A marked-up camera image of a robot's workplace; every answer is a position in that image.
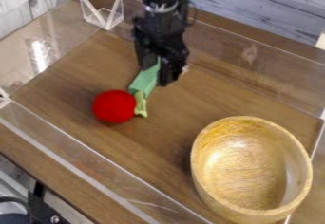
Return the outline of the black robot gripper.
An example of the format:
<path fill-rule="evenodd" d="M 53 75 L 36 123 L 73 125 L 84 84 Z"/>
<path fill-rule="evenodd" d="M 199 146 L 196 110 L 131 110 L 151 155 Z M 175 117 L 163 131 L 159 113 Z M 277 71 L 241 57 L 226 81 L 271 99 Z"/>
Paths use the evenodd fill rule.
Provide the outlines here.
<path fill-rule="evenodd" d="M 147 70 L 160 57 L 159 86 L 167 86 L 179 79 L 187 66 L 188 50 L 183 40 L 187 9 L 146 9 L 132 22 L 139 67 Z"/>

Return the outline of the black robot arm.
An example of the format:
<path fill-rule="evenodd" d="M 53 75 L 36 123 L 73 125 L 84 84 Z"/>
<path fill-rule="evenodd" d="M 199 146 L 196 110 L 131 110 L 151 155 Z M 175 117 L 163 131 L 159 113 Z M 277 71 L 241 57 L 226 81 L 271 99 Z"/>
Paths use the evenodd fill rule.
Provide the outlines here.
<path fill-rule="evenodd" d="M 138 64 L 142 70 L 160 64 L 158 85 L 167 86 L 187 67 L 188 0 L 142 0 L 142 9 L 132 19 Z"/>

